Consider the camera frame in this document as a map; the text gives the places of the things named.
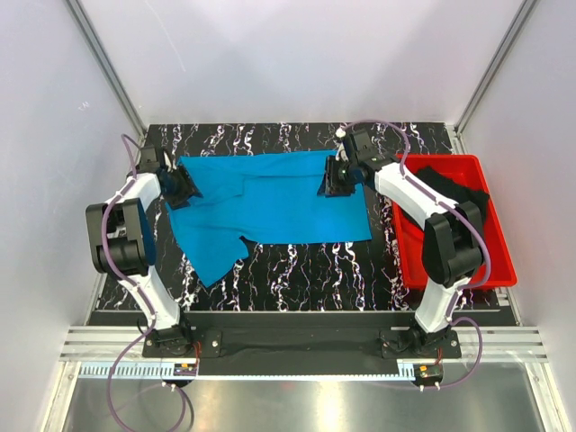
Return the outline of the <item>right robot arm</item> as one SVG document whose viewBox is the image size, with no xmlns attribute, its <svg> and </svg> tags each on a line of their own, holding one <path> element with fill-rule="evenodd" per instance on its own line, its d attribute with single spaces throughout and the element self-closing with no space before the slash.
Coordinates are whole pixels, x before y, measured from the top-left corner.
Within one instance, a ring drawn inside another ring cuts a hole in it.
<svg viewBox="0 0 576 432">
<path fill-rule="evenodd" d="M 457 202 L 418 179 L 405 157 L 382 153 L 365 130 L 337 129 L 339 146 L 326 160 L 318 194 L 351 195 L 366 185 L 400 206 L 423 232 L 421 261 L 427 284 L 414 319 L 394 342 L 385 347 L 395 355 L 411 351 L 430 356 L 455 324 L 453 313 L 462 291 L 480 268 L 491 270 L 484 240 L 482 212 L 471 201 Z"/>
</svg>

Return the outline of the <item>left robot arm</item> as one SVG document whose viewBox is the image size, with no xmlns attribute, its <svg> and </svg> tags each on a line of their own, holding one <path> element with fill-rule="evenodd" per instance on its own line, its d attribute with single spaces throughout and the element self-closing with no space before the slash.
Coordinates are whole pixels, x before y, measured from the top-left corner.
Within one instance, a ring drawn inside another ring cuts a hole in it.
<svg viewBox="0 0 576 432">
<path fill-rule="evenodd" d="M 140 306 L 147 320 L 141 334 L 154 356 L 185 356 L 197 345 L 191 324 L 156 269 L 147 209 L 161 197 L 171 210 L 179 210 L 201 195 L 183 165 L 161 147 L 146 145 L 121 190 L 85 210 L 94 268 L 118 281 Z"/>
</svg>

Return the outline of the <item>blue t-shirt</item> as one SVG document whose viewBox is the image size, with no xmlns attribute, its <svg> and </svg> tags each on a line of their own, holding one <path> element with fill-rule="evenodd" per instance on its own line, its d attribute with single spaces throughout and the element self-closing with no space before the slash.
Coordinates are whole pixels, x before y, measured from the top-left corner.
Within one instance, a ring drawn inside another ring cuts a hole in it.
<svg viewBox="0 0 576 432">
<path fill-rule="evenodd" d="M 247 242 L 300 245 L 371 239 L 365 195 L 320 195 L 331 150 L 254 156 L 182 156 L 200 190 L 169 210 L 175 241 L 205 286 L 240 259 Z"/>
</svg>

